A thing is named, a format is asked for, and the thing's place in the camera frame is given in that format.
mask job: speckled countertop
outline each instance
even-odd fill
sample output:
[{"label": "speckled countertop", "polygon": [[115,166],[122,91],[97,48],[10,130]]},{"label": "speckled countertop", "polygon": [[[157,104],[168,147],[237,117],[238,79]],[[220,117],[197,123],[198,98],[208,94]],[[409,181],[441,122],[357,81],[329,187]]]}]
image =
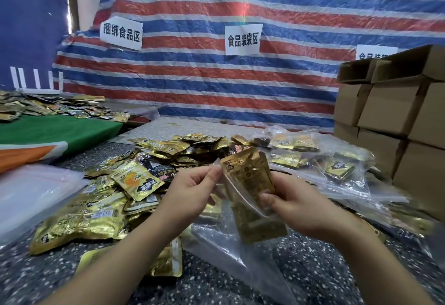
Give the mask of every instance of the speckled countertop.
[{"label": "speckled countertop", "polygon": [[[131,145],[105,142],[56,165],[84,170]],[[112,241],[70,243],[37,257],[28,255],[35,229],[0,251],[0,304],[33,304],[73,276],[83,253]],[[445,302],[445,277],[425,254],[389,239],[387,246],[424,285],[438,304]],[[331,245],[291,232],[271,251],[284,277],[307,292],[302,303],[362,304],[343,257]],[[128,304],[274,304],[267,296],[222,270],[183,252],[183,275],[146,278]]]}]

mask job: red white and blue tarp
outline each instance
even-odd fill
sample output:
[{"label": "red white and blue tarp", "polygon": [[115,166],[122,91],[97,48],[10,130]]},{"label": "red white and blue tarp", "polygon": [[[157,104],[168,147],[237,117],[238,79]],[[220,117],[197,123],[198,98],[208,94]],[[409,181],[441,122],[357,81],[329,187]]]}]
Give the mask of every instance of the red white and blue tarp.
[{"label": "red white and blue tarp", "polygon": [[[99,40],[143,23],[142,51]],[[224,26],[262,23],[260,54],[226,56]],[[338,66],[357,44],[445,44],[445,0],[101,0],[53,64],[65,90],[160,106],[161,116],[331,132]]]}]

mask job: stack of cardboard boxes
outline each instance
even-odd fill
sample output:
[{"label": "stack of cardboard boxes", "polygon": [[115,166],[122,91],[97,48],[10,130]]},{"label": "stack of cardboard boxes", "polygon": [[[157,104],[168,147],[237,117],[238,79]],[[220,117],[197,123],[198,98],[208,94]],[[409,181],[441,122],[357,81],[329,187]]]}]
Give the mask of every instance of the stack of cardboard boxes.
[{"label": "stack of cardboard boxes", "polygon": [[367,148],[376,167],[445,221],[445,47],[343,63],[334,135]]}]

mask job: blue wall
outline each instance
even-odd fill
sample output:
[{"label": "blue wall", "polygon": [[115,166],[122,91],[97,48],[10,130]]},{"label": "blue wall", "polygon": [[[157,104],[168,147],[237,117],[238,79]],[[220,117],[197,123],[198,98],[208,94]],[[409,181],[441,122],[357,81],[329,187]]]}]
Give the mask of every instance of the blue wall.
[{"label": "blue wall", "polygon": [[0,1],[0,90],[13,89],[10,66],[22,67],[33,82],[37,68],[48,88],[55,49],[67,34],[67,0]]}]

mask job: white paper sign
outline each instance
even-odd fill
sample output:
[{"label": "white paper sign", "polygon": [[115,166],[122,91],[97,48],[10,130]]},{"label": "white paper sign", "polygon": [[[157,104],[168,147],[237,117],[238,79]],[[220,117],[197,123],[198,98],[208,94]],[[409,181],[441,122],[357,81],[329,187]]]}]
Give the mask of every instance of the white paper sign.
[{"label": "white paper sign", "polygon": [[101,23],[101,41],[142,50],[142,23],[134,20],[112,17]]},{"label": "white paper sign", "polygon": [[259,53],[262,24],[224,27],[226,55],[254,55]]},{"label": "white paper sign", "polygon": [[398,48],[382,45],[357,45],[356,60],[365,58],[383,58],[397,53]]}]

